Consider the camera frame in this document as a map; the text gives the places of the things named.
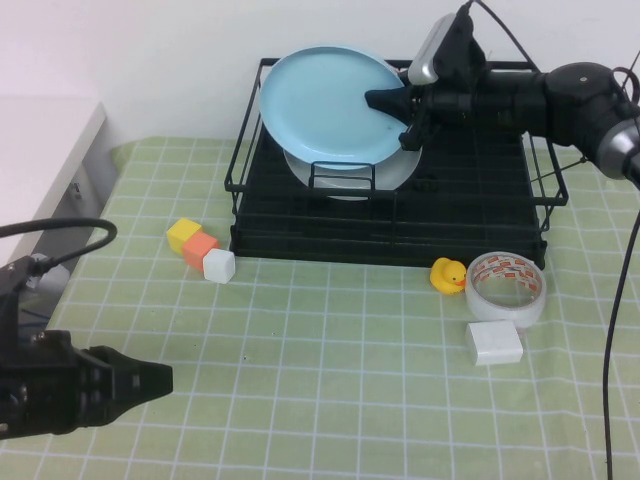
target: black wire dish rack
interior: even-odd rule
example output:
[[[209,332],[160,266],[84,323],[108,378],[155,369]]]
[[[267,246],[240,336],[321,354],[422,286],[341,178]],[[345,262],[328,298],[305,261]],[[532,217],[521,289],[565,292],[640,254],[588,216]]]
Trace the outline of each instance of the black wire dish rack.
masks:
[[[523,137],[512,133],[442,128],[423,148],[413,175],[395,191],[376,190],[374,166],[363,179],[369,182],[366,189],[315,188],[317,165],[305,186],[260,120],[261,84],[276,61],[260,62],[225,177],[233,197],[236,255],[430,267],[439,257],[469,264],[503,250],[544,268],[542,233],[553,209],[569,199],[550,142],[537,152],[533,139],[525,148]],[[491,66],[530,69],[526,62]]]

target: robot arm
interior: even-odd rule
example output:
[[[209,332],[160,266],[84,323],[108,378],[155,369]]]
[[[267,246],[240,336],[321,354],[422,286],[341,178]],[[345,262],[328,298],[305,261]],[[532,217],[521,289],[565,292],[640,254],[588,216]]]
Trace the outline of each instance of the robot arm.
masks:
[[[403,121],[405,150],[418,150],[439,125],[473,125],[575,146],[606,176],[640,188],[640,86],[625,69],[574,63],[549,73],[500,71],[473,38],[469,4],[443,17],[403,76],[405,87],[370,91],[371,108]],[[528,63],[522,64],[531,70]],[[632,79],[629,100],[614,79]]]
[[[0,269],[0,440],[106,425],[172,392],[171,367],[109,347],[76,349],[66,331],[20,342],[20,292],[45,270],[32,257]]]

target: rubber duck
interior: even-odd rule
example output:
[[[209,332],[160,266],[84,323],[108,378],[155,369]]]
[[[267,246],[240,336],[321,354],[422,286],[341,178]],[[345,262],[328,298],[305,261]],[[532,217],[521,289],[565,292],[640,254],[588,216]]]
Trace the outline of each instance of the rubber duck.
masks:
[[[467,269],[456,260],[442,257],[435,261],[431,267],[429,280],[431,285],[440,293],[452,295],[464,290],[467,278]]]

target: white box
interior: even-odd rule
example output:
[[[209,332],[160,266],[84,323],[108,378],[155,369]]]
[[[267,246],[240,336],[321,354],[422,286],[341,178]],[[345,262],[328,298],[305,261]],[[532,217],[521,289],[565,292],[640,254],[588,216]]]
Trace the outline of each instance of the white box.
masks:
[[[202,259],[204,278],[216,283],[228,283],[236,273],[236,256],[233,252],[214,248]]]
[[[522,343],[511,320],[470,323],[466,338],[474,365],[517,363],[522,358]]]

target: white wall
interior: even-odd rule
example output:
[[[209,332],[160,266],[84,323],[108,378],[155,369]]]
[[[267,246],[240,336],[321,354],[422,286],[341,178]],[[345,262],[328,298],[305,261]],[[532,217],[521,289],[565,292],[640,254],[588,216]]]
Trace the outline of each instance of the white wall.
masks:
[[[543,69],[628,65],[639,0],[487,0]],[[461,0],[0,0],[0,94],[97,95],[103,147],[233,138],[258,60],[319,43],[412,57]],[[474,7],[492,59],[517,58]]]

